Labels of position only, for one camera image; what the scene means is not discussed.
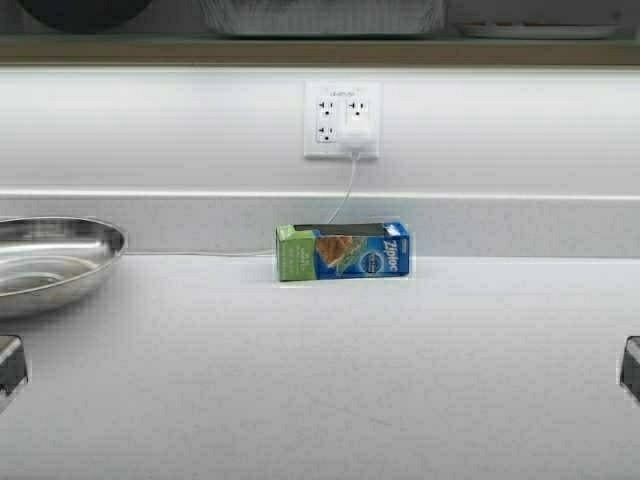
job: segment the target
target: ziploc logo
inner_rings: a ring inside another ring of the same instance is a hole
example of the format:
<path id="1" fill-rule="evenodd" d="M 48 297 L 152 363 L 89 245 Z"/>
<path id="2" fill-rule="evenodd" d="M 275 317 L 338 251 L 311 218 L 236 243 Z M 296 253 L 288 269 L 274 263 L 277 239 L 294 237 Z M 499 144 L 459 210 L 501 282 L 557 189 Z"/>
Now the ziploc logo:
<path id="1" fill-rule="evenodd" d="M 390 242 L 388 240 L 384 241 L 384 253 L 387 256 L 387 261 L 389 262 L 389 271 L 397 272 L 398 271 L 398 242 L 395 240 Z"/>

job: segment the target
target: black pot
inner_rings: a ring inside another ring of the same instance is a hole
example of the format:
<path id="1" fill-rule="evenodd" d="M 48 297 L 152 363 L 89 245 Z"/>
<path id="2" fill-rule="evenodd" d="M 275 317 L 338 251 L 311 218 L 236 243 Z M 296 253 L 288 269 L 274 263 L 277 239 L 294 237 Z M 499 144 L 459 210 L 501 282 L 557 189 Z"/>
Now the black pot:
<path id="1" fill-rule="evenodd" d="M 69 33 L 97 33 L 139 15 L 151 0 L 19 0 L 45 25 Z"/>

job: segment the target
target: white cable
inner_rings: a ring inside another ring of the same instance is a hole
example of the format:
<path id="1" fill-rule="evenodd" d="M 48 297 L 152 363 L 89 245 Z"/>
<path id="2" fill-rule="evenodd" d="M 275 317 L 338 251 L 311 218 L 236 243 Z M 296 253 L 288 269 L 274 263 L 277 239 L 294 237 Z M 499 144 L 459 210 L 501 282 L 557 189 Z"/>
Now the white cable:
<path id="1" fill-rule="evenodd" d="M 351 198 L 351 193 L 353 193 L 353 184 L 356 181 L 356 174 L 358 173 L 358 160 L 360 160 L 360 153 L 353 152 L 351 154 L 351 179 L 349 180 L 347 193 L 345 193 L 342 202 L 340 202 L 340 205 L 338 205 L 338 207 L 333 211 L 333 213 L 327 220 L 327 223 L 333 223 L 335 221 L 336 217 L 340 215 L 340 212 L 342 212 L 342 209 Z"/>
<path id="2" fill-rule="evenodd" d="M 351 178 L 349 179 L 349 185 L 347 186 L 347 192 L 345 193 L 342 201 L 338 205 L 338 207 L 333 211 L 331 216 L 326 221 L 327 224 L 333 223 L 335 219 L 340 215 L 344 206 L 347 204 L 349 199 L 351 198 L 351 194 L 353 193 L 353 185 L 356 180 L 356 176 L 358 173 L 358 161 L 360 160 L 359 152 L 351 153 Z M 132 252 L 129 255 L 191 255 L 191 256 L 206 256 L 206 257 L 223 257 L 223 258 L 246 258 L 246 257 L 262 257 L 266 255 L 273 255 L 275 253 L 274 249 L 269 250 L 258 250 L 255 252 L 208 252 L 208 251 L 194 251 L 194 252 L 183 252 L 183 251 L 156 251 L 156 252 Z"/>

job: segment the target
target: white outlet cover plate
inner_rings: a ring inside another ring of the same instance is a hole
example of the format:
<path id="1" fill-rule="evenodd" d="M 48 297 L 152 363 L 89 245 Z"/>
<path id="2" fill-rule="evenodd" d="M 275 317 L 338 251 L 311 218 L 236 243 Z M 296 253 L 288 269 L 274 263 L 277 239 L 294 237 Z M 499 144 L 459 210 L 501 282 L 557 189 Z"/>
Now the white outlet cover plate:
<path id="1" fill-rule="evenodd" d="M 360 99 L 368 103 L 373 141 L 360 153 L 361 159 L 379 159 L 382 133 L 382 85 L 379 83 L 309 82 L 305 92 L 304 156 L 316 159 L 344 159 L 351 155 L 336 139 L 340 136 L 340 125 L 347 115 L 349 100 Z M 323 100 L 334 102 L 329 120 L 321 115 L 320 103 Z M 333 128 L 333 141 L 322 141 L 319 128 Z"/>

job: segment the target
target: white plate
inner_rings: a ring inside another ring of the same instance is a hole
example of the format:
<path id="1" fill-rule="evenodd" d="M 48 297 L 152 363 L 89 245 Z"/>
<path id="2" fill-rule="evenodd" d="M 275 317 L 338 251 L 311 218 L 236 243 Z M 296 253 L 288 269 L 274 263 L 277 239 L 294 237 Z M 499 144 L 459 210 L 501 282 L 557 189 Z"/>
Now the white plate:
<path id="1" fill-rule="evenodd" d="M 463 35 L 513 40 L 602 40 L 613 36 L 618 25 L 458 25 Z"/>

